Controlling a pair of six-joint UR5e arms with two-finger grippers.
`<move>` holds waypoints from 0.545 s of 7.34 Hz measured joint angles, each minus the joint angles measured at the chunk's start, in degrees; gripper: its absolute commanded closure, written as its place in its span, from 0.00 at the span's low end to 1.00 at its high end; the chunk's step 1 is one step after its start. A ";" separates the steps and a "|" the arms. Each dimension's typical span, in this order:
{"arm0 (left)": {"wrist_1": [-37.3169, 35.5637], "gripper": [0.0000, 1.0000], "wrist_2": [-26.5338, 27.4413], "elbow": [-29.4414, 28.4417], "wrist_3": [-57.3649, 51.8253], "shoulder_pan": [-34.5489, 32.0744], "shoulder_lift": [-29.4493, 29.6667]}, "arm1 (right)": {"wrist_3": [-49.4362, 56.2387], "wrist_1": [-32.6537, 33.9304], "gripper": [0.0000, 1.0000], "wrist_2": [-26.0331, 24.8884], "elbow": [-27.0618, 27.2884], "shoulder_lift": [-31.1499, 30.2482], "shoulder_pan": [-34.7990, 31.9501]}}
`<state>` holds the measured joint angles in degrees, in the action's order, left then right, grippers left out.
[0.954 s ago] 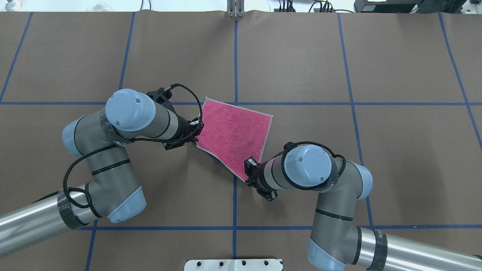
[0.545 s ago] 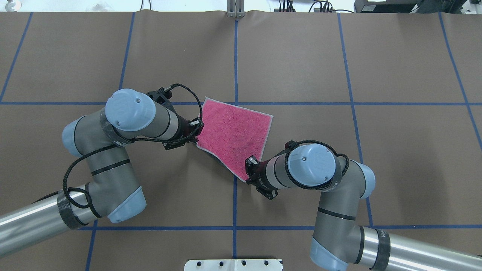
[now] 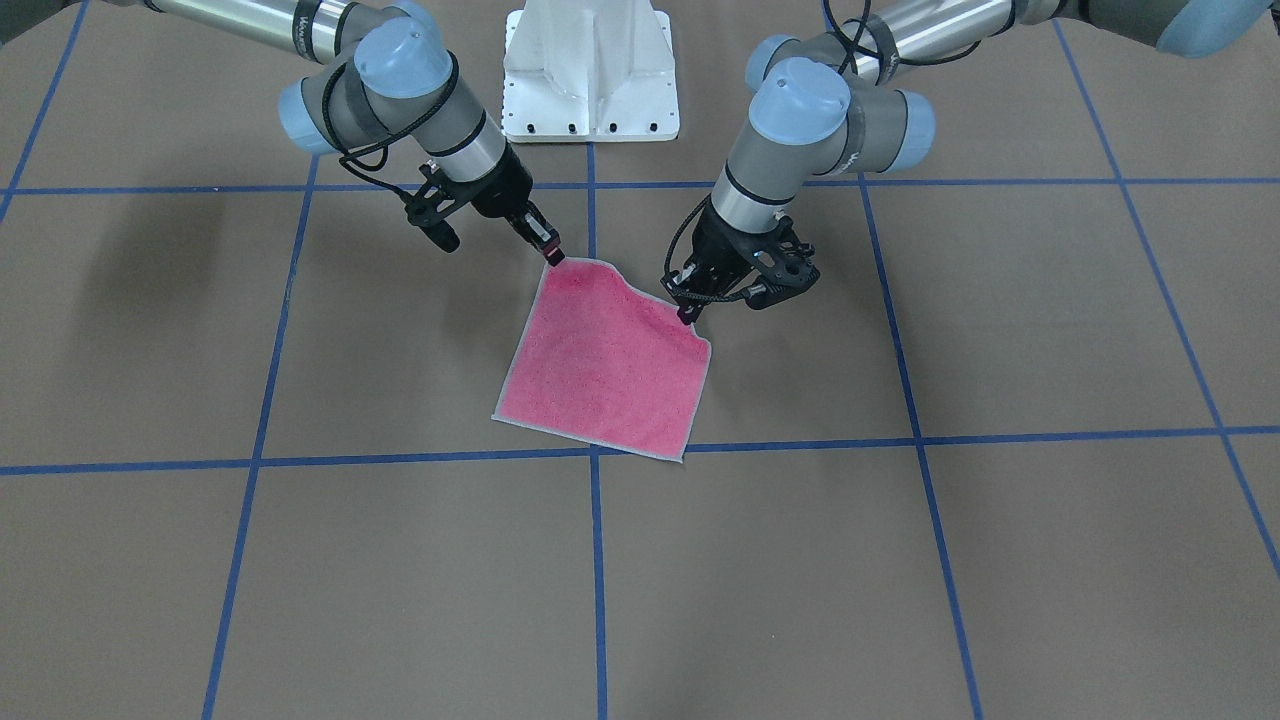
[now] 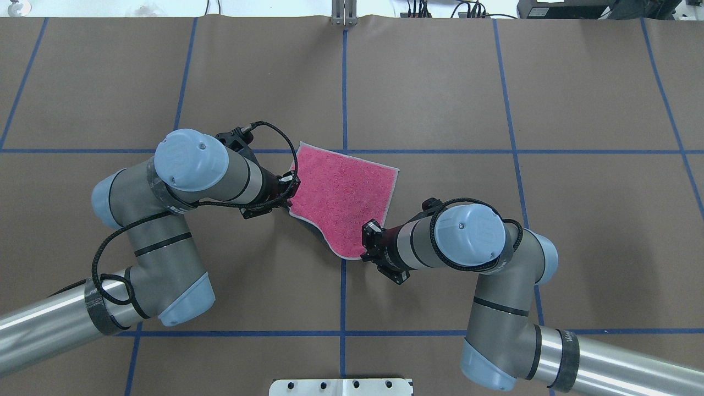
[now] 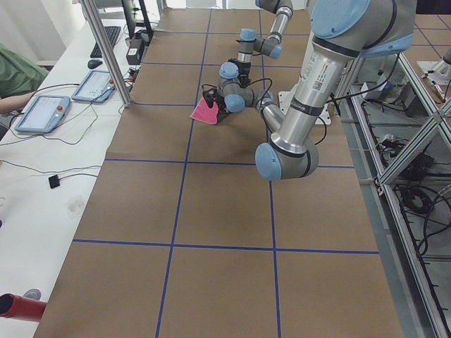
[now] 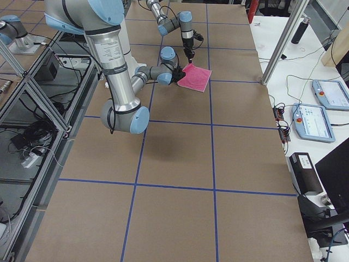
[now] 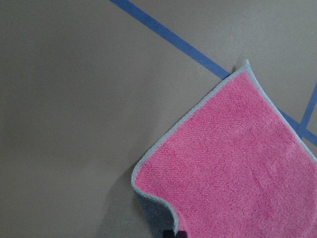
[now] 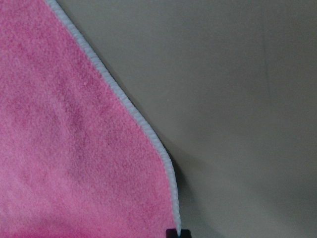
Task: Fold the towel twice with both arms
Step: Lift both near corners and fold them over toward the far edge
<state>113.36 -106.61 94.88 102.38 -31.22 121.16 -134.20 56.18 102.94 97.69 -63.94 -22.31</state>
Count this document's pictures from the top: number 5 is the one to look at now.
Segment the second robot base beyond frame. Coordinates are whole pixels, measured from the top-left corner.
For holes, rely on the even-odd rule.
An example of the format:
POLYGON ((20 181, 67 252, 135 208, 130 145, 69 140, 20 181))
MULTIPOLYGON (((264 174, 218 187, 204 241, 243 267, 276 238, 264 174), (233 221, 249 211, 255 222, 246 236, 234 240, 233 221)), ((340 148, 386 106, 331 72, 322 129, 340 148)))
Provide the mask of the second robot base beyond frame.
POLYGON ((423 75, 441 102, 445 103, 450 94, 450 49, 439 61, 418 61, 423 75))

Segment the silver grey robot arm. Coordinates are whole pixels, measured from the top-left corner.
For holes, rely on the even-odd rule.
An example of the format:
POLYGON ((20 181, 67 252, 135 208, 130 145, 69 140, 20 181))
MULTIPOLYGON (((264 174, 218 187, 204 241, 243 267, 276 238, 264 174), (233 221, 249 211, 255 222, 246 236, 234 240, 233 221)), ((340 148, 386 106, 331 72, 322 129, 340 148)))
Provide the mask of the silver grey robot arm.
POLYGON ((270 137, 255 153, 259 174, 267 180, 310 175, 319 162, 309 138, 346 63, 355 58, 397 54, 413 42, 415 1, 317 1, 309 12, 312 54, 299 74, 290 104, 282 111, 269 92, 250 88, 250 61, 254 54, 278 58, 282 37, 293 14, 290 1, 258 1, 276 15, 267 38, 254 30, 240 34, 238 57, 222 64, 218 84, 203 93, 217 114, 258 110, 270 137))
POLYGON ((256 52, 259 55, 273 59, 279 58, 282 46, 283 33, 293 15, 293 6, 290 0, 261 0, 255 1, 255 5, 265 11, 274 13, 276 18, 268 37, 263 38, 254 30, 242 28, 238 39, 239 49, 236 58, 228 61, 237 66, 237 78, 243 87, 250 84, 249 73, 251 61, 256 52))

